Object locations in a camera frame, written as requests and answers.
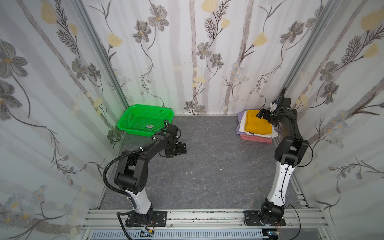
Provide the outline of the yellow t shirt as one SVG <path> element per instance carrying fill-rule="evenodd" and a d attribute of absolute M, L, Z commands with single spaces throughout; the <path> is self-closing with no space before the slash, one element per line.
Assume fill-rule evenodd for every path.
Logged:
<path fill-rule="evenodd" d="M 259 110 L 247 110 L 245 131 L 258 135 L 271 135 L 273 133 L 272 125 L 263 118 L 258 118 Z"/>

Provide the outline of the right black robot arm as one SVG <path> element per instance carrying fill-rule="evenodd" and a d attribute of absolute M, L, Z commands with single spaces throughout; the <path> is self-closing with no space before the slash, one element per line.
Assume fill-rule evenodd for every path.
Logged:
<path fill-rule="evenodd" d="M 300 163 L 309 147 L 298 127 L 297 110 L 291 107 L 291 99 L 285 97 L 283 88 L 278 98 L 270 105 L 270 109 L 261 109 L 259 119 L 268 121 L 274 127 L 283 128 L 283 139 L 275 150 L 274 158 L 277 168 L 272 188 L 258 213 L 259 221 L 264 226 L 280 223 L 286 208 L 286 190 L 294 170 Z"/>

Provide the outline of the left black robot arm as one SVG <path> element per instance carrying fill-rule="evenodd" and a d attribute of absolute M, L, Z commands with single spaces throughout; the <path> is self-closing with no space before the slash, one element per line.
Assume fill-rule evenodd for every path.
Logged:
<path fill-rule="evenodd" d="M 150 160 L 160 152 L 163 158 L 173 158 L 187 153 L 185 143 L 179 142 L 181 131 L 175 125 L 165 126 L 151 136 L 149 143 L 134 151 L 124 151 L 118 160 L 114 183 L 131 201 L 134 210 L 129 214 L 128 225 L 150 225 L 155 217 L 153 205 L 145 186 L 148 181 Z"/>

